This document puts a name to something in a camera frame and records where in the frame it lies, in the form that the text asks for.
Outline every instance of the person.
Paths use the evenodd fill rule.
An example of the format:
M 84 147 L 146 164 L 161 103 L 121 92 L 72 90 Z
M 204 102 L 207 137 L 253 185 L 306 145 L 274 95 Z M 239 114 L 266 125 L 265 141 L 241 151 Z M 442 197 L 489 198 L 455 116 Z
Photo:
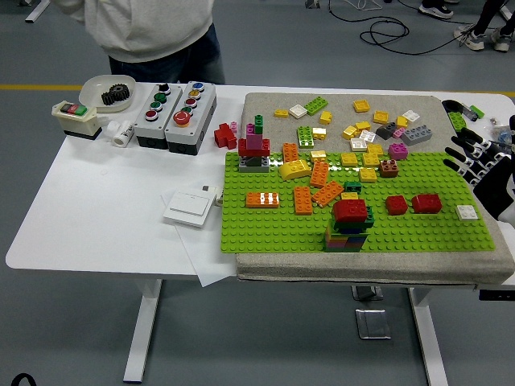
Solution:
M 454 31 L 454 37 L 473 51 L 483 50 L 484 42 L 487 40 L 486 30 L 488 25 L 504 4 L 505 0 L 487 0 L 477 23 L 458 27 Z M 512 15 L 503 27 L 496 28 L 490 35 L 493 49 L 499 52 L 507 52 L 514 30 L 515 18 Z
M 214 0 L 51 0 L 84 24 L 114 75 L 137 82 L 224 84 Z
M 452 18 L 454 12 L 448 10 L 445 3 L 458 4 L 459 0 L 422 0 L 418 12 L 419 14 L 426 14 L 432 18 L 447 20 Z

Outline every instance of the lego baseplate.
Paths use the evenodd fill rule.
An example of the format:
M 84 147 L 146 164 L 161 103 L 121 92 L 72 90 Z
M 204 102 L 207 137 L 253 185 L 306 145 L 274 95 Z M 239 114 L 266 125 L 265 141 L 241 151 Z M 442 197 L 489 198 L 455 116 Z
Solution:
M 308 153 L 300 153 L 309 165 Z M 456 215 L 457 205 L 472 205 L 480 213 L 464 180 L 443 165 L 445 153 L 412 153 L 398 162 L 395 178 L 378 177 L 376 183 L 362 183 L 360 198 L 373 208 L 375 223 L 363 253 L 427 253 L 492 251 L 495 244 L 480 217 L 463 222 Z M 362 166 L 341 166 L 340 153 L 328 153 L 328 181 L 343 185 L 359 181 Z M 310 177 L 283 181 L 278 173 L 282 154 L 270 155 L 270 173 L 238 172 L 239 159 L 235 152 L 225 157 L 225 191 L 222 217 L 221 249 L 224 253 L 320 253 L 323 234 L 331 218 L 332 205 L 320 208 L 313 203 L 312 216 L 296 216 L 293 189 L 309 186 Z M 249 191 L 279 193 L 277 209 L 249 209 L 245 196 Z M 318 189 L 311 187 L 311 194 Z M 443 209 L 436 215 L 415 214 L 411 199 L 418 194 L 437 193 Z M 389 216 L 385 200 L 390 195 L 404 195 L 409 210 L 402 216 Z

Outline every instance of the yellow floor line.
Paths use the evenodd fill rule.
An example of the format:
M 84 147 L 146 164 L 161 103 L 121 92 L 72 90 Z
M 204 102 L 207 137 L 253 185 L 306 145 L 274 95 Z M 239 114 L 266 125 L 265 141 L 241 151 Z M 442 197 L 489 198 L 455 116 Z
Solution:
M 16 91 L 80 91 L 78 84 L 0 84 L 0 90 Z

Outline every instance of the white bowl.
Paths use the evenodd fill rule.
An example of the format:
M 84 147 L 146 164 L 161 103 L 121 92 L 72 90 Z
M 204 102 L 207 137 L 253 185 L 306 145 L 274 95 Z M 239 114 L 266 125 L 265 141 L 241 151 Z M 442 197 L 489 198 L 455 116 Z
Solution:
M 129 89 L 129 97 L 124 101 L 114 102 L 112 105 L 104 105 L 102 94 L 108 92 L 115 84 L 126 84 Z M 127 109 L 133 100 L 136 81 L 127 75 L 100 75 L 91 78 L 79 94 L 79 102 L 86 107 L 96 107 L 97 113 L 117 113 Z

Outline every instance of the gray felt mat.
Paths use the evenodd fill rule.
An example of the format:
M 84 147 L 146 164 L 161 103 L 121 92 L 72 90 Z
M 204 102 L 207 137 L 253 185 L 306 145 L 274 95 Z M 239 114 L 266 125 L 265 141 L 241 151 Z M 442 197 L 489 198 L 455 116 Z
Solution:
M 323 126 L 319 113 L 299 120 L 274 118 L 275 109 L 289 109 L 305 105 L 316 97 L 329 102 L 326 110 L 332 113 L 332 123 Z M 356 113 L 353 101 L 366 99 L 371 109 Z M 373 112 L 389 113 L 390 120 L 413 110 L 420 118 L 410 127 L 426 125 L 433 132 L 428 142 L 410 146 L 410 152 L 443 152 L 451 144 L 454 130 L 442 107 L 433 96 L 379 96 L 349 94 L 302 93 L 250 93 L 245 98 L 241 123 L 253 122 L 261 114 L 264 119 L 264 137 L 270 139 L 271 151 L 281 152 L 284 142 L 298 143 L 295 136 L 301 125 L 326 127 L 327 138 L 315 142 L 313 150 L 327 152 L 350 151 L 342 131 L 358 121 L 368 121 L 375 131 L 380 125 L 373 123 Z M 377 138 L 385 149 L 394 140 Z M 241 253 L 237 254 L 237 276 L 244 280 L 267 281 L 353 281 L 402 284 L 464 285 L 501 283 L 515 270 L 515 262 L 505 243 L 497 222 L 482 208 L 481 215 L 496 245 L 495 251 L 450 253 Z

